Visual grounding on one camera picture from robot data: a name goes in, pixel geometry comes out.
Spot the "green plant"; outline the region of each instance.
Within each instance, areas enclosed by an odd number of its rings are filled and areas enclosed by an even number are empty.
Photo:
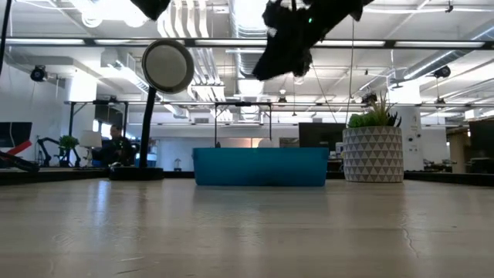
[[[72,150],[79,144],[79,140],[69,135],[64,135],[60,138],[60,148],[63,150]]]
[[[400,127],[401,117],[398,119],[398,112],[390,113],[393,106],[393,104],[386,102],[386,93],[381,94],[377,101],[372,100],[370,102],[371,111],[361,115],[353,114],[348,122],[348,127]]]

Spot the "seated person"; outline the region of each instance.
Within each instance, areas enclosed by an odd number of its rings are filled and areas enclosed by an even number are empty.
[[[110,128],[111,141],[105,144],[101,150],[93,151],[93,159],[101,161],[103,165],[110,165],[115,162],[123,166],[134,163],[134,149],[130,141],[122,136],[122,127],[116,124]]]

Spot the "geometric patterned planter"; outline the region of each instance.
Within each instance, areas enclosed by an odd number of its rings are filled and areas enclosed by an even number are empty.
[[[345,179],[403,182],[403,145],[399,127],[359,127],[343,131]]]

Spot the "teal bin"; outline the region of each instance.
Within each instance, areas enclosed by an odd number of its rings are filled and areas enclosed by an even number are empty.
[[[195,182],[215,186],[320,187],[327,148],[195,148]]]

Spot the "round base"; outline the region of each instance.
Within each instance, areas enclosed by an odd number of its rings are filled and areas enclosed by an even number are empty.
[[[163,168],[113,167],[111,181],[159,181],[164,178]]]

